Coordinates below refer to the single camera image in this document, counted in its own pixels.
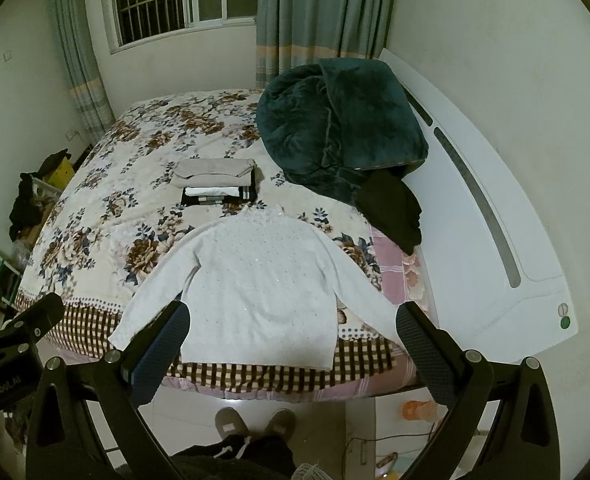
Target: window sill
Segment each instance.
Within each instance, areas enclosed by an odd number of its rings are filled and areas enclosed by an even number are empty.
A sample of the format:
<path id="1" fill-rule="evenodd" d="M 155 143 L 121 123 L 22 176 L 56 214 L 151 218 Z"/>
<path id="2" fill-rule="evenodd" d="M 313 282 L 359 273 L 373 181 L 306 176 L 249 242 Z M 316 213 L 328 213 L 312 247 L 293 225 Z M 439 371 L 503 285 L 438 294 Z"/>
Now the window sill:
<path id="1" fill-rule="evenodd" d="M 255 25 L 255 18 L 232 18 L 230 20 L 207 20 L 206 22 L 199 22 L 197 25 L 191 25 L 187 28 L 180 28 L 178 30 L 171 30 L 163 34 L 157 34 L 156 36 L 150 36 L 149 38 L 142 38 L 141 40 L 133 41 L 122 46 L 118 46 L 110 51 L 110 54 L 116 54 L 124 50 L 128 50 L 135 46 L 151 43 L 152 41 L 163 40 L 164 38 L 171 38 L 172 36 L 179 36 L 181 34 L 190 34 L 191 32 L 198 32 L 201 30 L 211 30 L 213 28 L 228 28 L 228 27 L 249 27 Z"/>

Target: dark green plush blanket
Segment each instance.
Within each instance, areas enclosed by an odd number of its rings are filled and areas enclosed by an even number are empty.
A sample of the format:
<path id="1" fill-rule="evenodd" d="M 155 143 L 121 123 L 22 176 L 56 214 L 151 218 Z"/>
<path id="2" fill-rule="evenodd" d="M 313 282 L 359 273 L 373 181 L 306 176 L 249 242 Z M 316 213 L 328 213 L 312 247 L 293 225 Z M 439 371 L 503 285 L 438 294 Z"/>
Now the dark green plush blanket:
<path id="1" fill-rule="evenodd" d="M 257 125 L 288 181 L 351 205 L 370 170 L 417 167 L 428 155 L 402 86 L 373 59 L 284 72 L 265 89 Z"/>

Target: person's leg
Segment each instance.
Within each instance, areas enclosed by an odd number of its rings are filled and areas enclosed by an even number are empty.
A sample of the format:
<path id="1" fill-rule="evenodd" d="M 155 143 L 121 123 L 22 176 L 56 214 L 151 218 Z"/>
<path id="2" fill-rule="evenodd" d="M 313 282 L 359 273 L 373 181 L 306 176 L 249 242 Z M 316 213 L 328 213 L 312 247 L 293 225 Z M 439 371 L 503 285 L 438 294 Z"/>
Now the person's leg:
<path id="1" fill-rule="evenodd" d="M 215 415 L 215 427 L 222 438 L 221 442 L 210 446 L 192 446 L 176 453 L 176 455 L 236 458 L 249 435 L 248 427 L 241 415 L 233 408 L 222 408 Z"/>
<path id="2" fill-rule="evenodd" d="M 252 441 L 246 447 L 242 458 L 290 478 L 296 467 L 287 441 L 295 432 L 295 422 L 293 412 L 279 410 L 266 426 L 264 436 Z"/>

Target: white knitted fabric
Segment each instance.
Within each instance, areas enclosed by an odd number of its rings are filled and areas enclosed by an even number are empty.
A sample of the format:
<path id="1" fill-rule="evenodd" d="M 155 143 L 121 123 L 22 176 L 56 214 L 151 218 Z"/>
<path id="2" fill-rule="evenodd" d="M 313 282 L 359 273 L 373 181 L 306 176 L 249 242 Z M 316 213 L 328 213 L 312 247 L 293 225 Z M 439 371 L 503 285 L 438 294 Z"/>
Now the white knitted fabric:
<path id="1" fill-rule="evenodd" d="M 119 349 L 182 293 L 182 361 L 330 369 L 336 298 L 401 344 L 396 307 L 341 248 L 280 208 L 244 209 L 191 231 L 139 287 L 108 340 Z"/>

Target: wall outlet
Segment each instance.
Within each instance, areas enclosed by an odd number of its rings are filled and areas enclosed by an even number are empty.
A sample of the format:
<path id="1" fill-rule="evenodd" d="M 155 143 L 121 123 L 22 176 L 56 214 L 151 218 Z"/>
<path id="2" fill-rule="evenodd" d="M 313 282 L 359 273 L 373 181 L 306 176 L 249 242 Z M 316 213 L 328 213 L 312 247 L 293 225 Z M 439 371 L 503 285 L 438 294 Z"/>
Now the wall outlet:
<path id="1" fill-rule="evenodd" d="M 73 140 L 73 137 L 75 137 L 76 135 L 79 135 L 79 132 L 74 128 L 70 128 L 66 131 L 66 140 Z"/>

